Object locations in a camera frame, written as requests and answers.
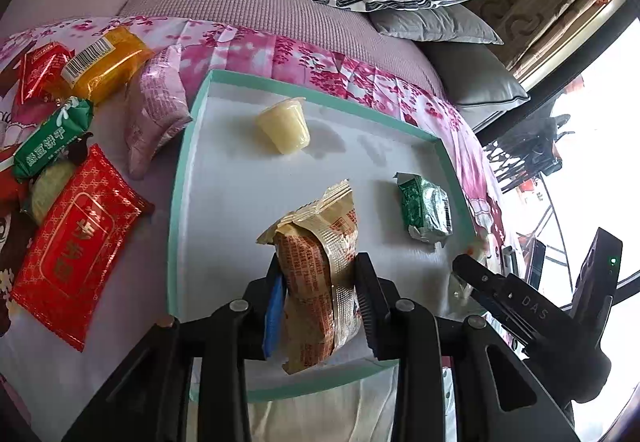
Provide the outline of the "beige orange wafer packet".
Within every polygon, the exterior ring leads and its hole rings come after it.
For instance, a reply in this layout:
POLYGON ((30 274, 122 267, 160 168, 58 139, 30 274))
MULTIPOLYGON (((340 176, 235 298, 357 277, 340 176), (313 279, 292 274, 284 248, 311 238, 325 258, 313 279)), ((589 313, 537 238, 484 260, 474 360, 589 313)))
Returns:
POLYGON ((283 370, 296 374, 326 361, 354 338, 361 314, 352 268, 358 218, 348 180, 270 225, 256 243, 271 245, 285 278, 283 370))

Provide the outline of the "red patterned packet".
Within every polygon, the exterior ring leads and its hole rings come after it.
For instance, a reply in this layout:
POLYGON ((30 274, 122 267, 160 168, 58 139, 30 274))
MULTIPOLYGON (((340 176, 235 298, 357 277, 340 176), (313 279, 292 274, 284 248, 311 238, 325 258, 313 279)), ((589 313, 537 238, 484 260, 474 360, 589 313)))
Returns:
POLYGON ((81 352, 118 254, 153 211, 93 144, 38 229, 11 298, 81 352))

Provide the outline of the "small green white packet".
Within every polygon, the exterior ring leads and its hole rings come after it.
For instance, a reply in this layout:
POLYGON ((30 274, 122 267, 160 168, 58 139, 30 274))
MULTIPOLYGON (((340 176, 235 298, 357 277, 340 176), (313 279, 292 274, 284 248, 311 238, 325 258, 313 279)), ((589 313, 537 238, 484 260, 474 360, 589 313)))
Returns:
POLYGON ((447 192, 415 173, 395 173, 394 178, 409 236, 425 244, 445 245, 454 232, 447 192))

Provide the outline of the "white tray teal rim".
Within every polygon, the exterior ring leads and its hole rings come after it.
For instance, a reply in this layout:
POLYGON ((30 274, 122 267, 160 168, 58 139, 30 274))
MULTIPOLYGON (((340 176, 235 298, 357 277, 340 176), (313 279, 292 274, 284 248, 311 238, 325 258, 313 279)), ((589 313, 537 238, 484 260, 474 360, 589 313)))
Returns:
POLYGON ((323 92, 270 78, 210 71, 191 110, 171 200, 168 308, 182 321, 205 318, 263 277, 273 248, 256 243, 281 217, 320 199, 337 182, 352 186, 358 247, 399 294, 435 315, 459 318, 451 263, 475 230, 442 141, 420 128, 323 92), (304 98, 310 143, 282 155, 258 128, 263 110, 304 98), (395 173, 443 188, 454 232, 435 247, 413 240, 401 220, 395 173))

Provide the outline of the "yellow jelly cup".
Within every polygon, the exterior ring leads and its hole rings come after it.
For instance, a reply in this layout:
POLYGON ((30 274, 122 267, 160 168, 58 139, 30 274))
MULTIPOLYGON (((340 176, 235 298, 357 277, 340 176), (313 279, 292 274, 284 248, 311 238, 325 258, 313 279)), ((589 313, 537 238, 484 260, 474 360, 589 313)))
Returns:
POLYGON ((304 98, 288 98, 270 106, 255 118, 256 125, 282 155, 303 150, 310 143, 304 101, 304 98))

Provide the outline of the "pink purple snack packet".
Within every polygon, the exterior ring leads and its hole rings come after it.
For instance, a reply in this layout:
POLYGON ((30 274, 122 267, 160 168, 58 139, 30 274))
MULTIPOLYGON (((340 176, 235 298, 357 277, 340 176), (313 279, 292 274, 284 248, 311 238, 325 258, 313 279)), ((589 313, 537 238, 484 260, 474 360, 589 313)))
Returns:
POLYGON ((179 68, 182 47, 170 45, 131 78, 127 90, 128 173, 142 179, 158 150, 192 121, 179 68))

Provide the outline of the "green round cake packet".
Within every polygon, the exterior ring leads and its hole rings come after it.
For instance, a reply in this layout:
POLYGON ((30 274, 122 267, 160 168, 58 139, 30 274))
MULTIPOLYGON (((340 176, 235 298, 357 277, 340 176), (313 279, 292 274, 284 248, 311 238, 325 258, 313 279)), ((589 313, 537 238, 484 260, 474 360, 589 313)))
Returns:
POLYGON ((44 218, 70 181, 75 165, 67 159, 59 159, 40 173, 32 186, 29 214, 36 225, 42 225, 44 218))

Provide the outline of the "cartoon girl pink blanket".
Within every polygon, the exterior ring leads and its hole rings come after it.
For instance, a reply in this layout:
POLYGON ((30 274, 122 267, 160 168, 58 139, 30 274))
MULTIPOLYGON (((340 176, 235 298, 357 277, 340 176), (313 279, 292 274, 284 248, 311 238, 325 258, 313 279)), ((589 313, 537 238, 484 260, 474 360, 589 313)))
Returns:
POLYGON ((293 39, 180 18, 62 20, 12 35, 2 57, 29 42, 82 49, 121 25, 153 49, 181 45, 186 91, 205 90, 198 170, 178 174, 172 140, 134 183, 154 213, 118 255, 84 349, 25 310, 14 315, 1 370, 40 439, 62 439, 165 312, 201 318, 239 296, 272 253, 257 236, 342 180, 376 271, 443 317, 471 309, 449 259, 495 216, 499 195, 480 143, 440 91, 293 39))

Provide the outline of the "green biscuit packet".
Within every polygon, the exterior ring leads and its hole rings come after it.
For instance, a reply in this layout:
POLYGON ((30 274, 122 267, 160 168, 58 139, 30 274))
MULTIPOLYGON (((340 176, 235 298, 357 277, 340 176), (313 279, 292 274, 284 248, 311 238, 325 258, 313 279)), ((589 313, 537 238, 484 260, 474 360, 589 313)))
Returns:
POLYGON ((25 181, 48 166, 58 153, 84 136, 93 120, 93 103, 71 96, 46 119, 13 155, 12 173, 25 181))

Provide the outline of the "grey pillow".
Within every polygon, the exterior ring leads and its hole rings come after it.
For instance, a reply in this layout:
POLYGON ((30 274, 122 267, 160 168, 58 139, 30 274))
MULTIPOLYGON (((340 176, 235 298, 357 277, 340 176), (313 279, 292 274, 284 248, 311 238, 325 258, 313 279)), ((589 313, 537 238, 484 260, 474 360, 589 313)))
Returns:
POLYGON ((382 10, 371 12, 369 19, 381 35, 412 42, 503 45, 490 25, 462 5, 416 11, 382 10))

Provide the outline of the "orange snack packet barcode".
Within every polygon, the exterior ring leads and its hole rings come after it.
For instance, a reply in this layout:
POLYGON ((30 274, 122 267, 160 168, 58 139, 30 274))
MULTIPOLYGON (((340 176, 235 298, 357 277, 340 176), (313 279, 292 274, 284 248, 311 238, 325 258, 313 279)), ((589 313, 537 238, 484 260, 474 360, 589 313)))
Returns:
POLYGON ((113 28, 65 64, 62 95, 86 99, 97 106, 125 87, 153 56, 153 50, 128 28, 113 28))

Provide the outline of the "dark red snack packet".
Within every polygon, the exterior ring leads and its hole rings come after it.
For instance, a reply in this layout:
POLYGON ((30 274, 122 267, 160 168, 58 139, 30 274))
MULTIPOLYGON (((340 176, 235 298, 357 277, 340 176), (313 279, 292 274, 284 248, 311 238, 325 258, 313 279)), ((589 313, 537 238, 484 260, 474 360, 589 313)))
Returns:
POLYGON ((12 213, 19 207, 28 195, 28 183, 18 182, 12 173, 14 153, 17 145, 6 147, 1 151, 0 161, 0 215, 12 213))

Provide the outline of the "red square snack packet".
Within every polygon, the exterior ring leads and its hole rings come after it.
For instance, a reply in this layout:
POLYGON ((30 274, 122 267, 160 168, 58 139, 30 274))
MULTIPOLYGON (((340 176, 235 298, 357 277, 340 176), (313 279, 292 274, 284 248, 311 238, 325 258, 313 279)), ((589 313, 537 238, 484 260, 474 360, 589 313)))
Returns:
POLYGON ((64 66, 75 55, 59 42, 50 42, 24 54, 18 77, 17 104, 52 102, 58 98, 64 66))

